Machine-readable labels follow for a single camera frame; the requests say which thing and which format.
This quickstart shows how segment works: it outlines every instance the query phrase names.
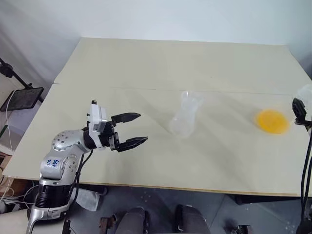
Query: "white table surface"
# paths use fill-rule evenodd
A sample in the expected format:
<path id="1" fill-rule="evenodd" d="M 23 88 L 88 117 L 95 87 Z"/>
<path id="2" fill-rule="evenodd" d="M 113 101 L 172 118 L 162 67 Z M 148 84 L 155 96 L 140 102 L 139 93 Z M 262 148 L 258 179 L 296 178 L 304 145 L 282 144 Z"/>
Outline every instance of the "white table surface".
<path id="1" fill-rule="evenodd" d="M 196 42 L 196 46 L 204 47 L 196 50 L 201 56 L 183 57 L 185 66 L 182 66 L 180 60 L 178 65 L 178 60 L 165 56 L 168 54 L 170 58 L 176 52 L 175 42 L 156 42 L 164 43 L 167 48 L 162 51 L 163 60 L 167 59 L 163 66 L 158 66 L 162 62 L 158 57 L 150 58 L 155 59 L 154 63 L 146 61 L 149 53 L 156 52 L 150 52 L 151 48 L 146 45 L 152 42 L 135 41 L 135 51 L 125 50 L 122 56 L 123 50 L 118 46 L 118 56 L 112 51 L 106 51 L 104 56 L 102 49 L 106 42 L 109 48 L 115 43 L 106 39 L 83 39 L 79 43 L 56 79 L 60 84 L 52 86 L 6 167 L 5 175 L 38 179 L 40 162 L 49 152 L 51 140 L 63 130 L 84 127 L 90 102 L 96 99 L 107 108 L 109 116 L 125 112 L 142 114 L 116 127 L 121 142 L 132 137 L 148 136 L 149 139 L 122 153 L 95 150 L 83 168 L 82 183 L 299 195 L 309 136 L 304 127 L 293 124 L 291 103 L 292 94 L 310 79 L 286 47 L 225 44 L 228 51 L 236 51 L 237 55 L 242 52 L 249 59 L 244 56 L 235 59 L 232 54 L 220 65 L 218 56 L 215 60 L 212 55 L 207 59 L 201 52 L 210 47 L 210 43 Z M 138 56 L 143 53 L 139 42 L 146 48 L 143 60 Z M 193 42 L 177 42 L 177 45 L 181 43 L 186 47 L 188 43 L 194 45 Z M 222 47 L 221 43 L 213 44 Z M 183 48 L 179 47 L 182 54 L 193 51 Z M 140 59 L 144 69 L 138 71 L 139 64 L 127 66 L 126 63 L 135 63 L 133 59 L 124 59 L 130 55 Z M 99 61 L 104 57 L 106 62 Z M 87 76 L 86 70 L 91 67 L 94 70 L 89 70 L 91 75 Z M 165 74 L 173 75 L 161 79 Z M 188 87 L 200 92 L 205 102 L 197 113 L 195 132 L 187 139 L 180 139 L 168 131 L 168 124 L 179 109 L 181 93 Z M 289 130 L 281 135 L 260 130 L 254 116 L 264 109 L 282 112 L 290 122 Z"/>

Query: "black stand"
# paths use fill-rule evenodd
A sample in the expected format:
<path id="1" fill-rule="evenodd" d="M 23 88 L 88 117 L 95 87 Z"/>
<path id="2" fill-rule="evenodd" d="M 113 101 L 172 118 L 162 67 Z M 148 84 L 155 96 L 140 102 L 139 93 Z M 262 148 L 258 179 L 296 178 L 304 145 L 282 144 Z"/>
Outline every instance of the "black stand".
<path id="1" fill-rule="evenodd" d="M 1 58 L 0 58 L 0 73 L 3 74 L 6 77 L 12 78 L 15 77 L 24 87 L 25 89 L 33 89 L 32 83 L 26 84 L 20 77 L 18 74 L 15 73 L 15 71 L 13 71 L 13 67 L 8 64 L 5 63 Z M 39 97 L 38 101 L 40 101 L 41 103 L 43 102 L 43 98 Z"/>

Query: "gray floor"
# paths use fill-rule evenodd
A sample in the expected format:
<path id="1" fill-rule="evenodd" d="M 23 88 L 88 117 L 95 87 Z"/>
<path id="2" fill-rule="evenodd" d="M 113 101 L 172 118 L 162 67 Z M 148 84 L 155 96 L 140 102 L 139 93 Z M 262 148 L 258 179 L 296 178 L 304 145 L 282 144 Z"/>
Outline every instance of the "gray floor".
<path id="1" fill-rule="evenodd" d="M 255 234 L 293 234 L 300 221 L 300 200 L 237 205 L 224 194 L 133 187 L 109 187 L 96 212 L 75 204 L 71 227 L 76 234 L 98 233 L 101 217 L 142 206 L 150 214 L 150 233 L 172 231 L 177 204 L 192 205 L 205 216 L 212 234 L 228 233 L 226 227 L 253 226 Z"/>

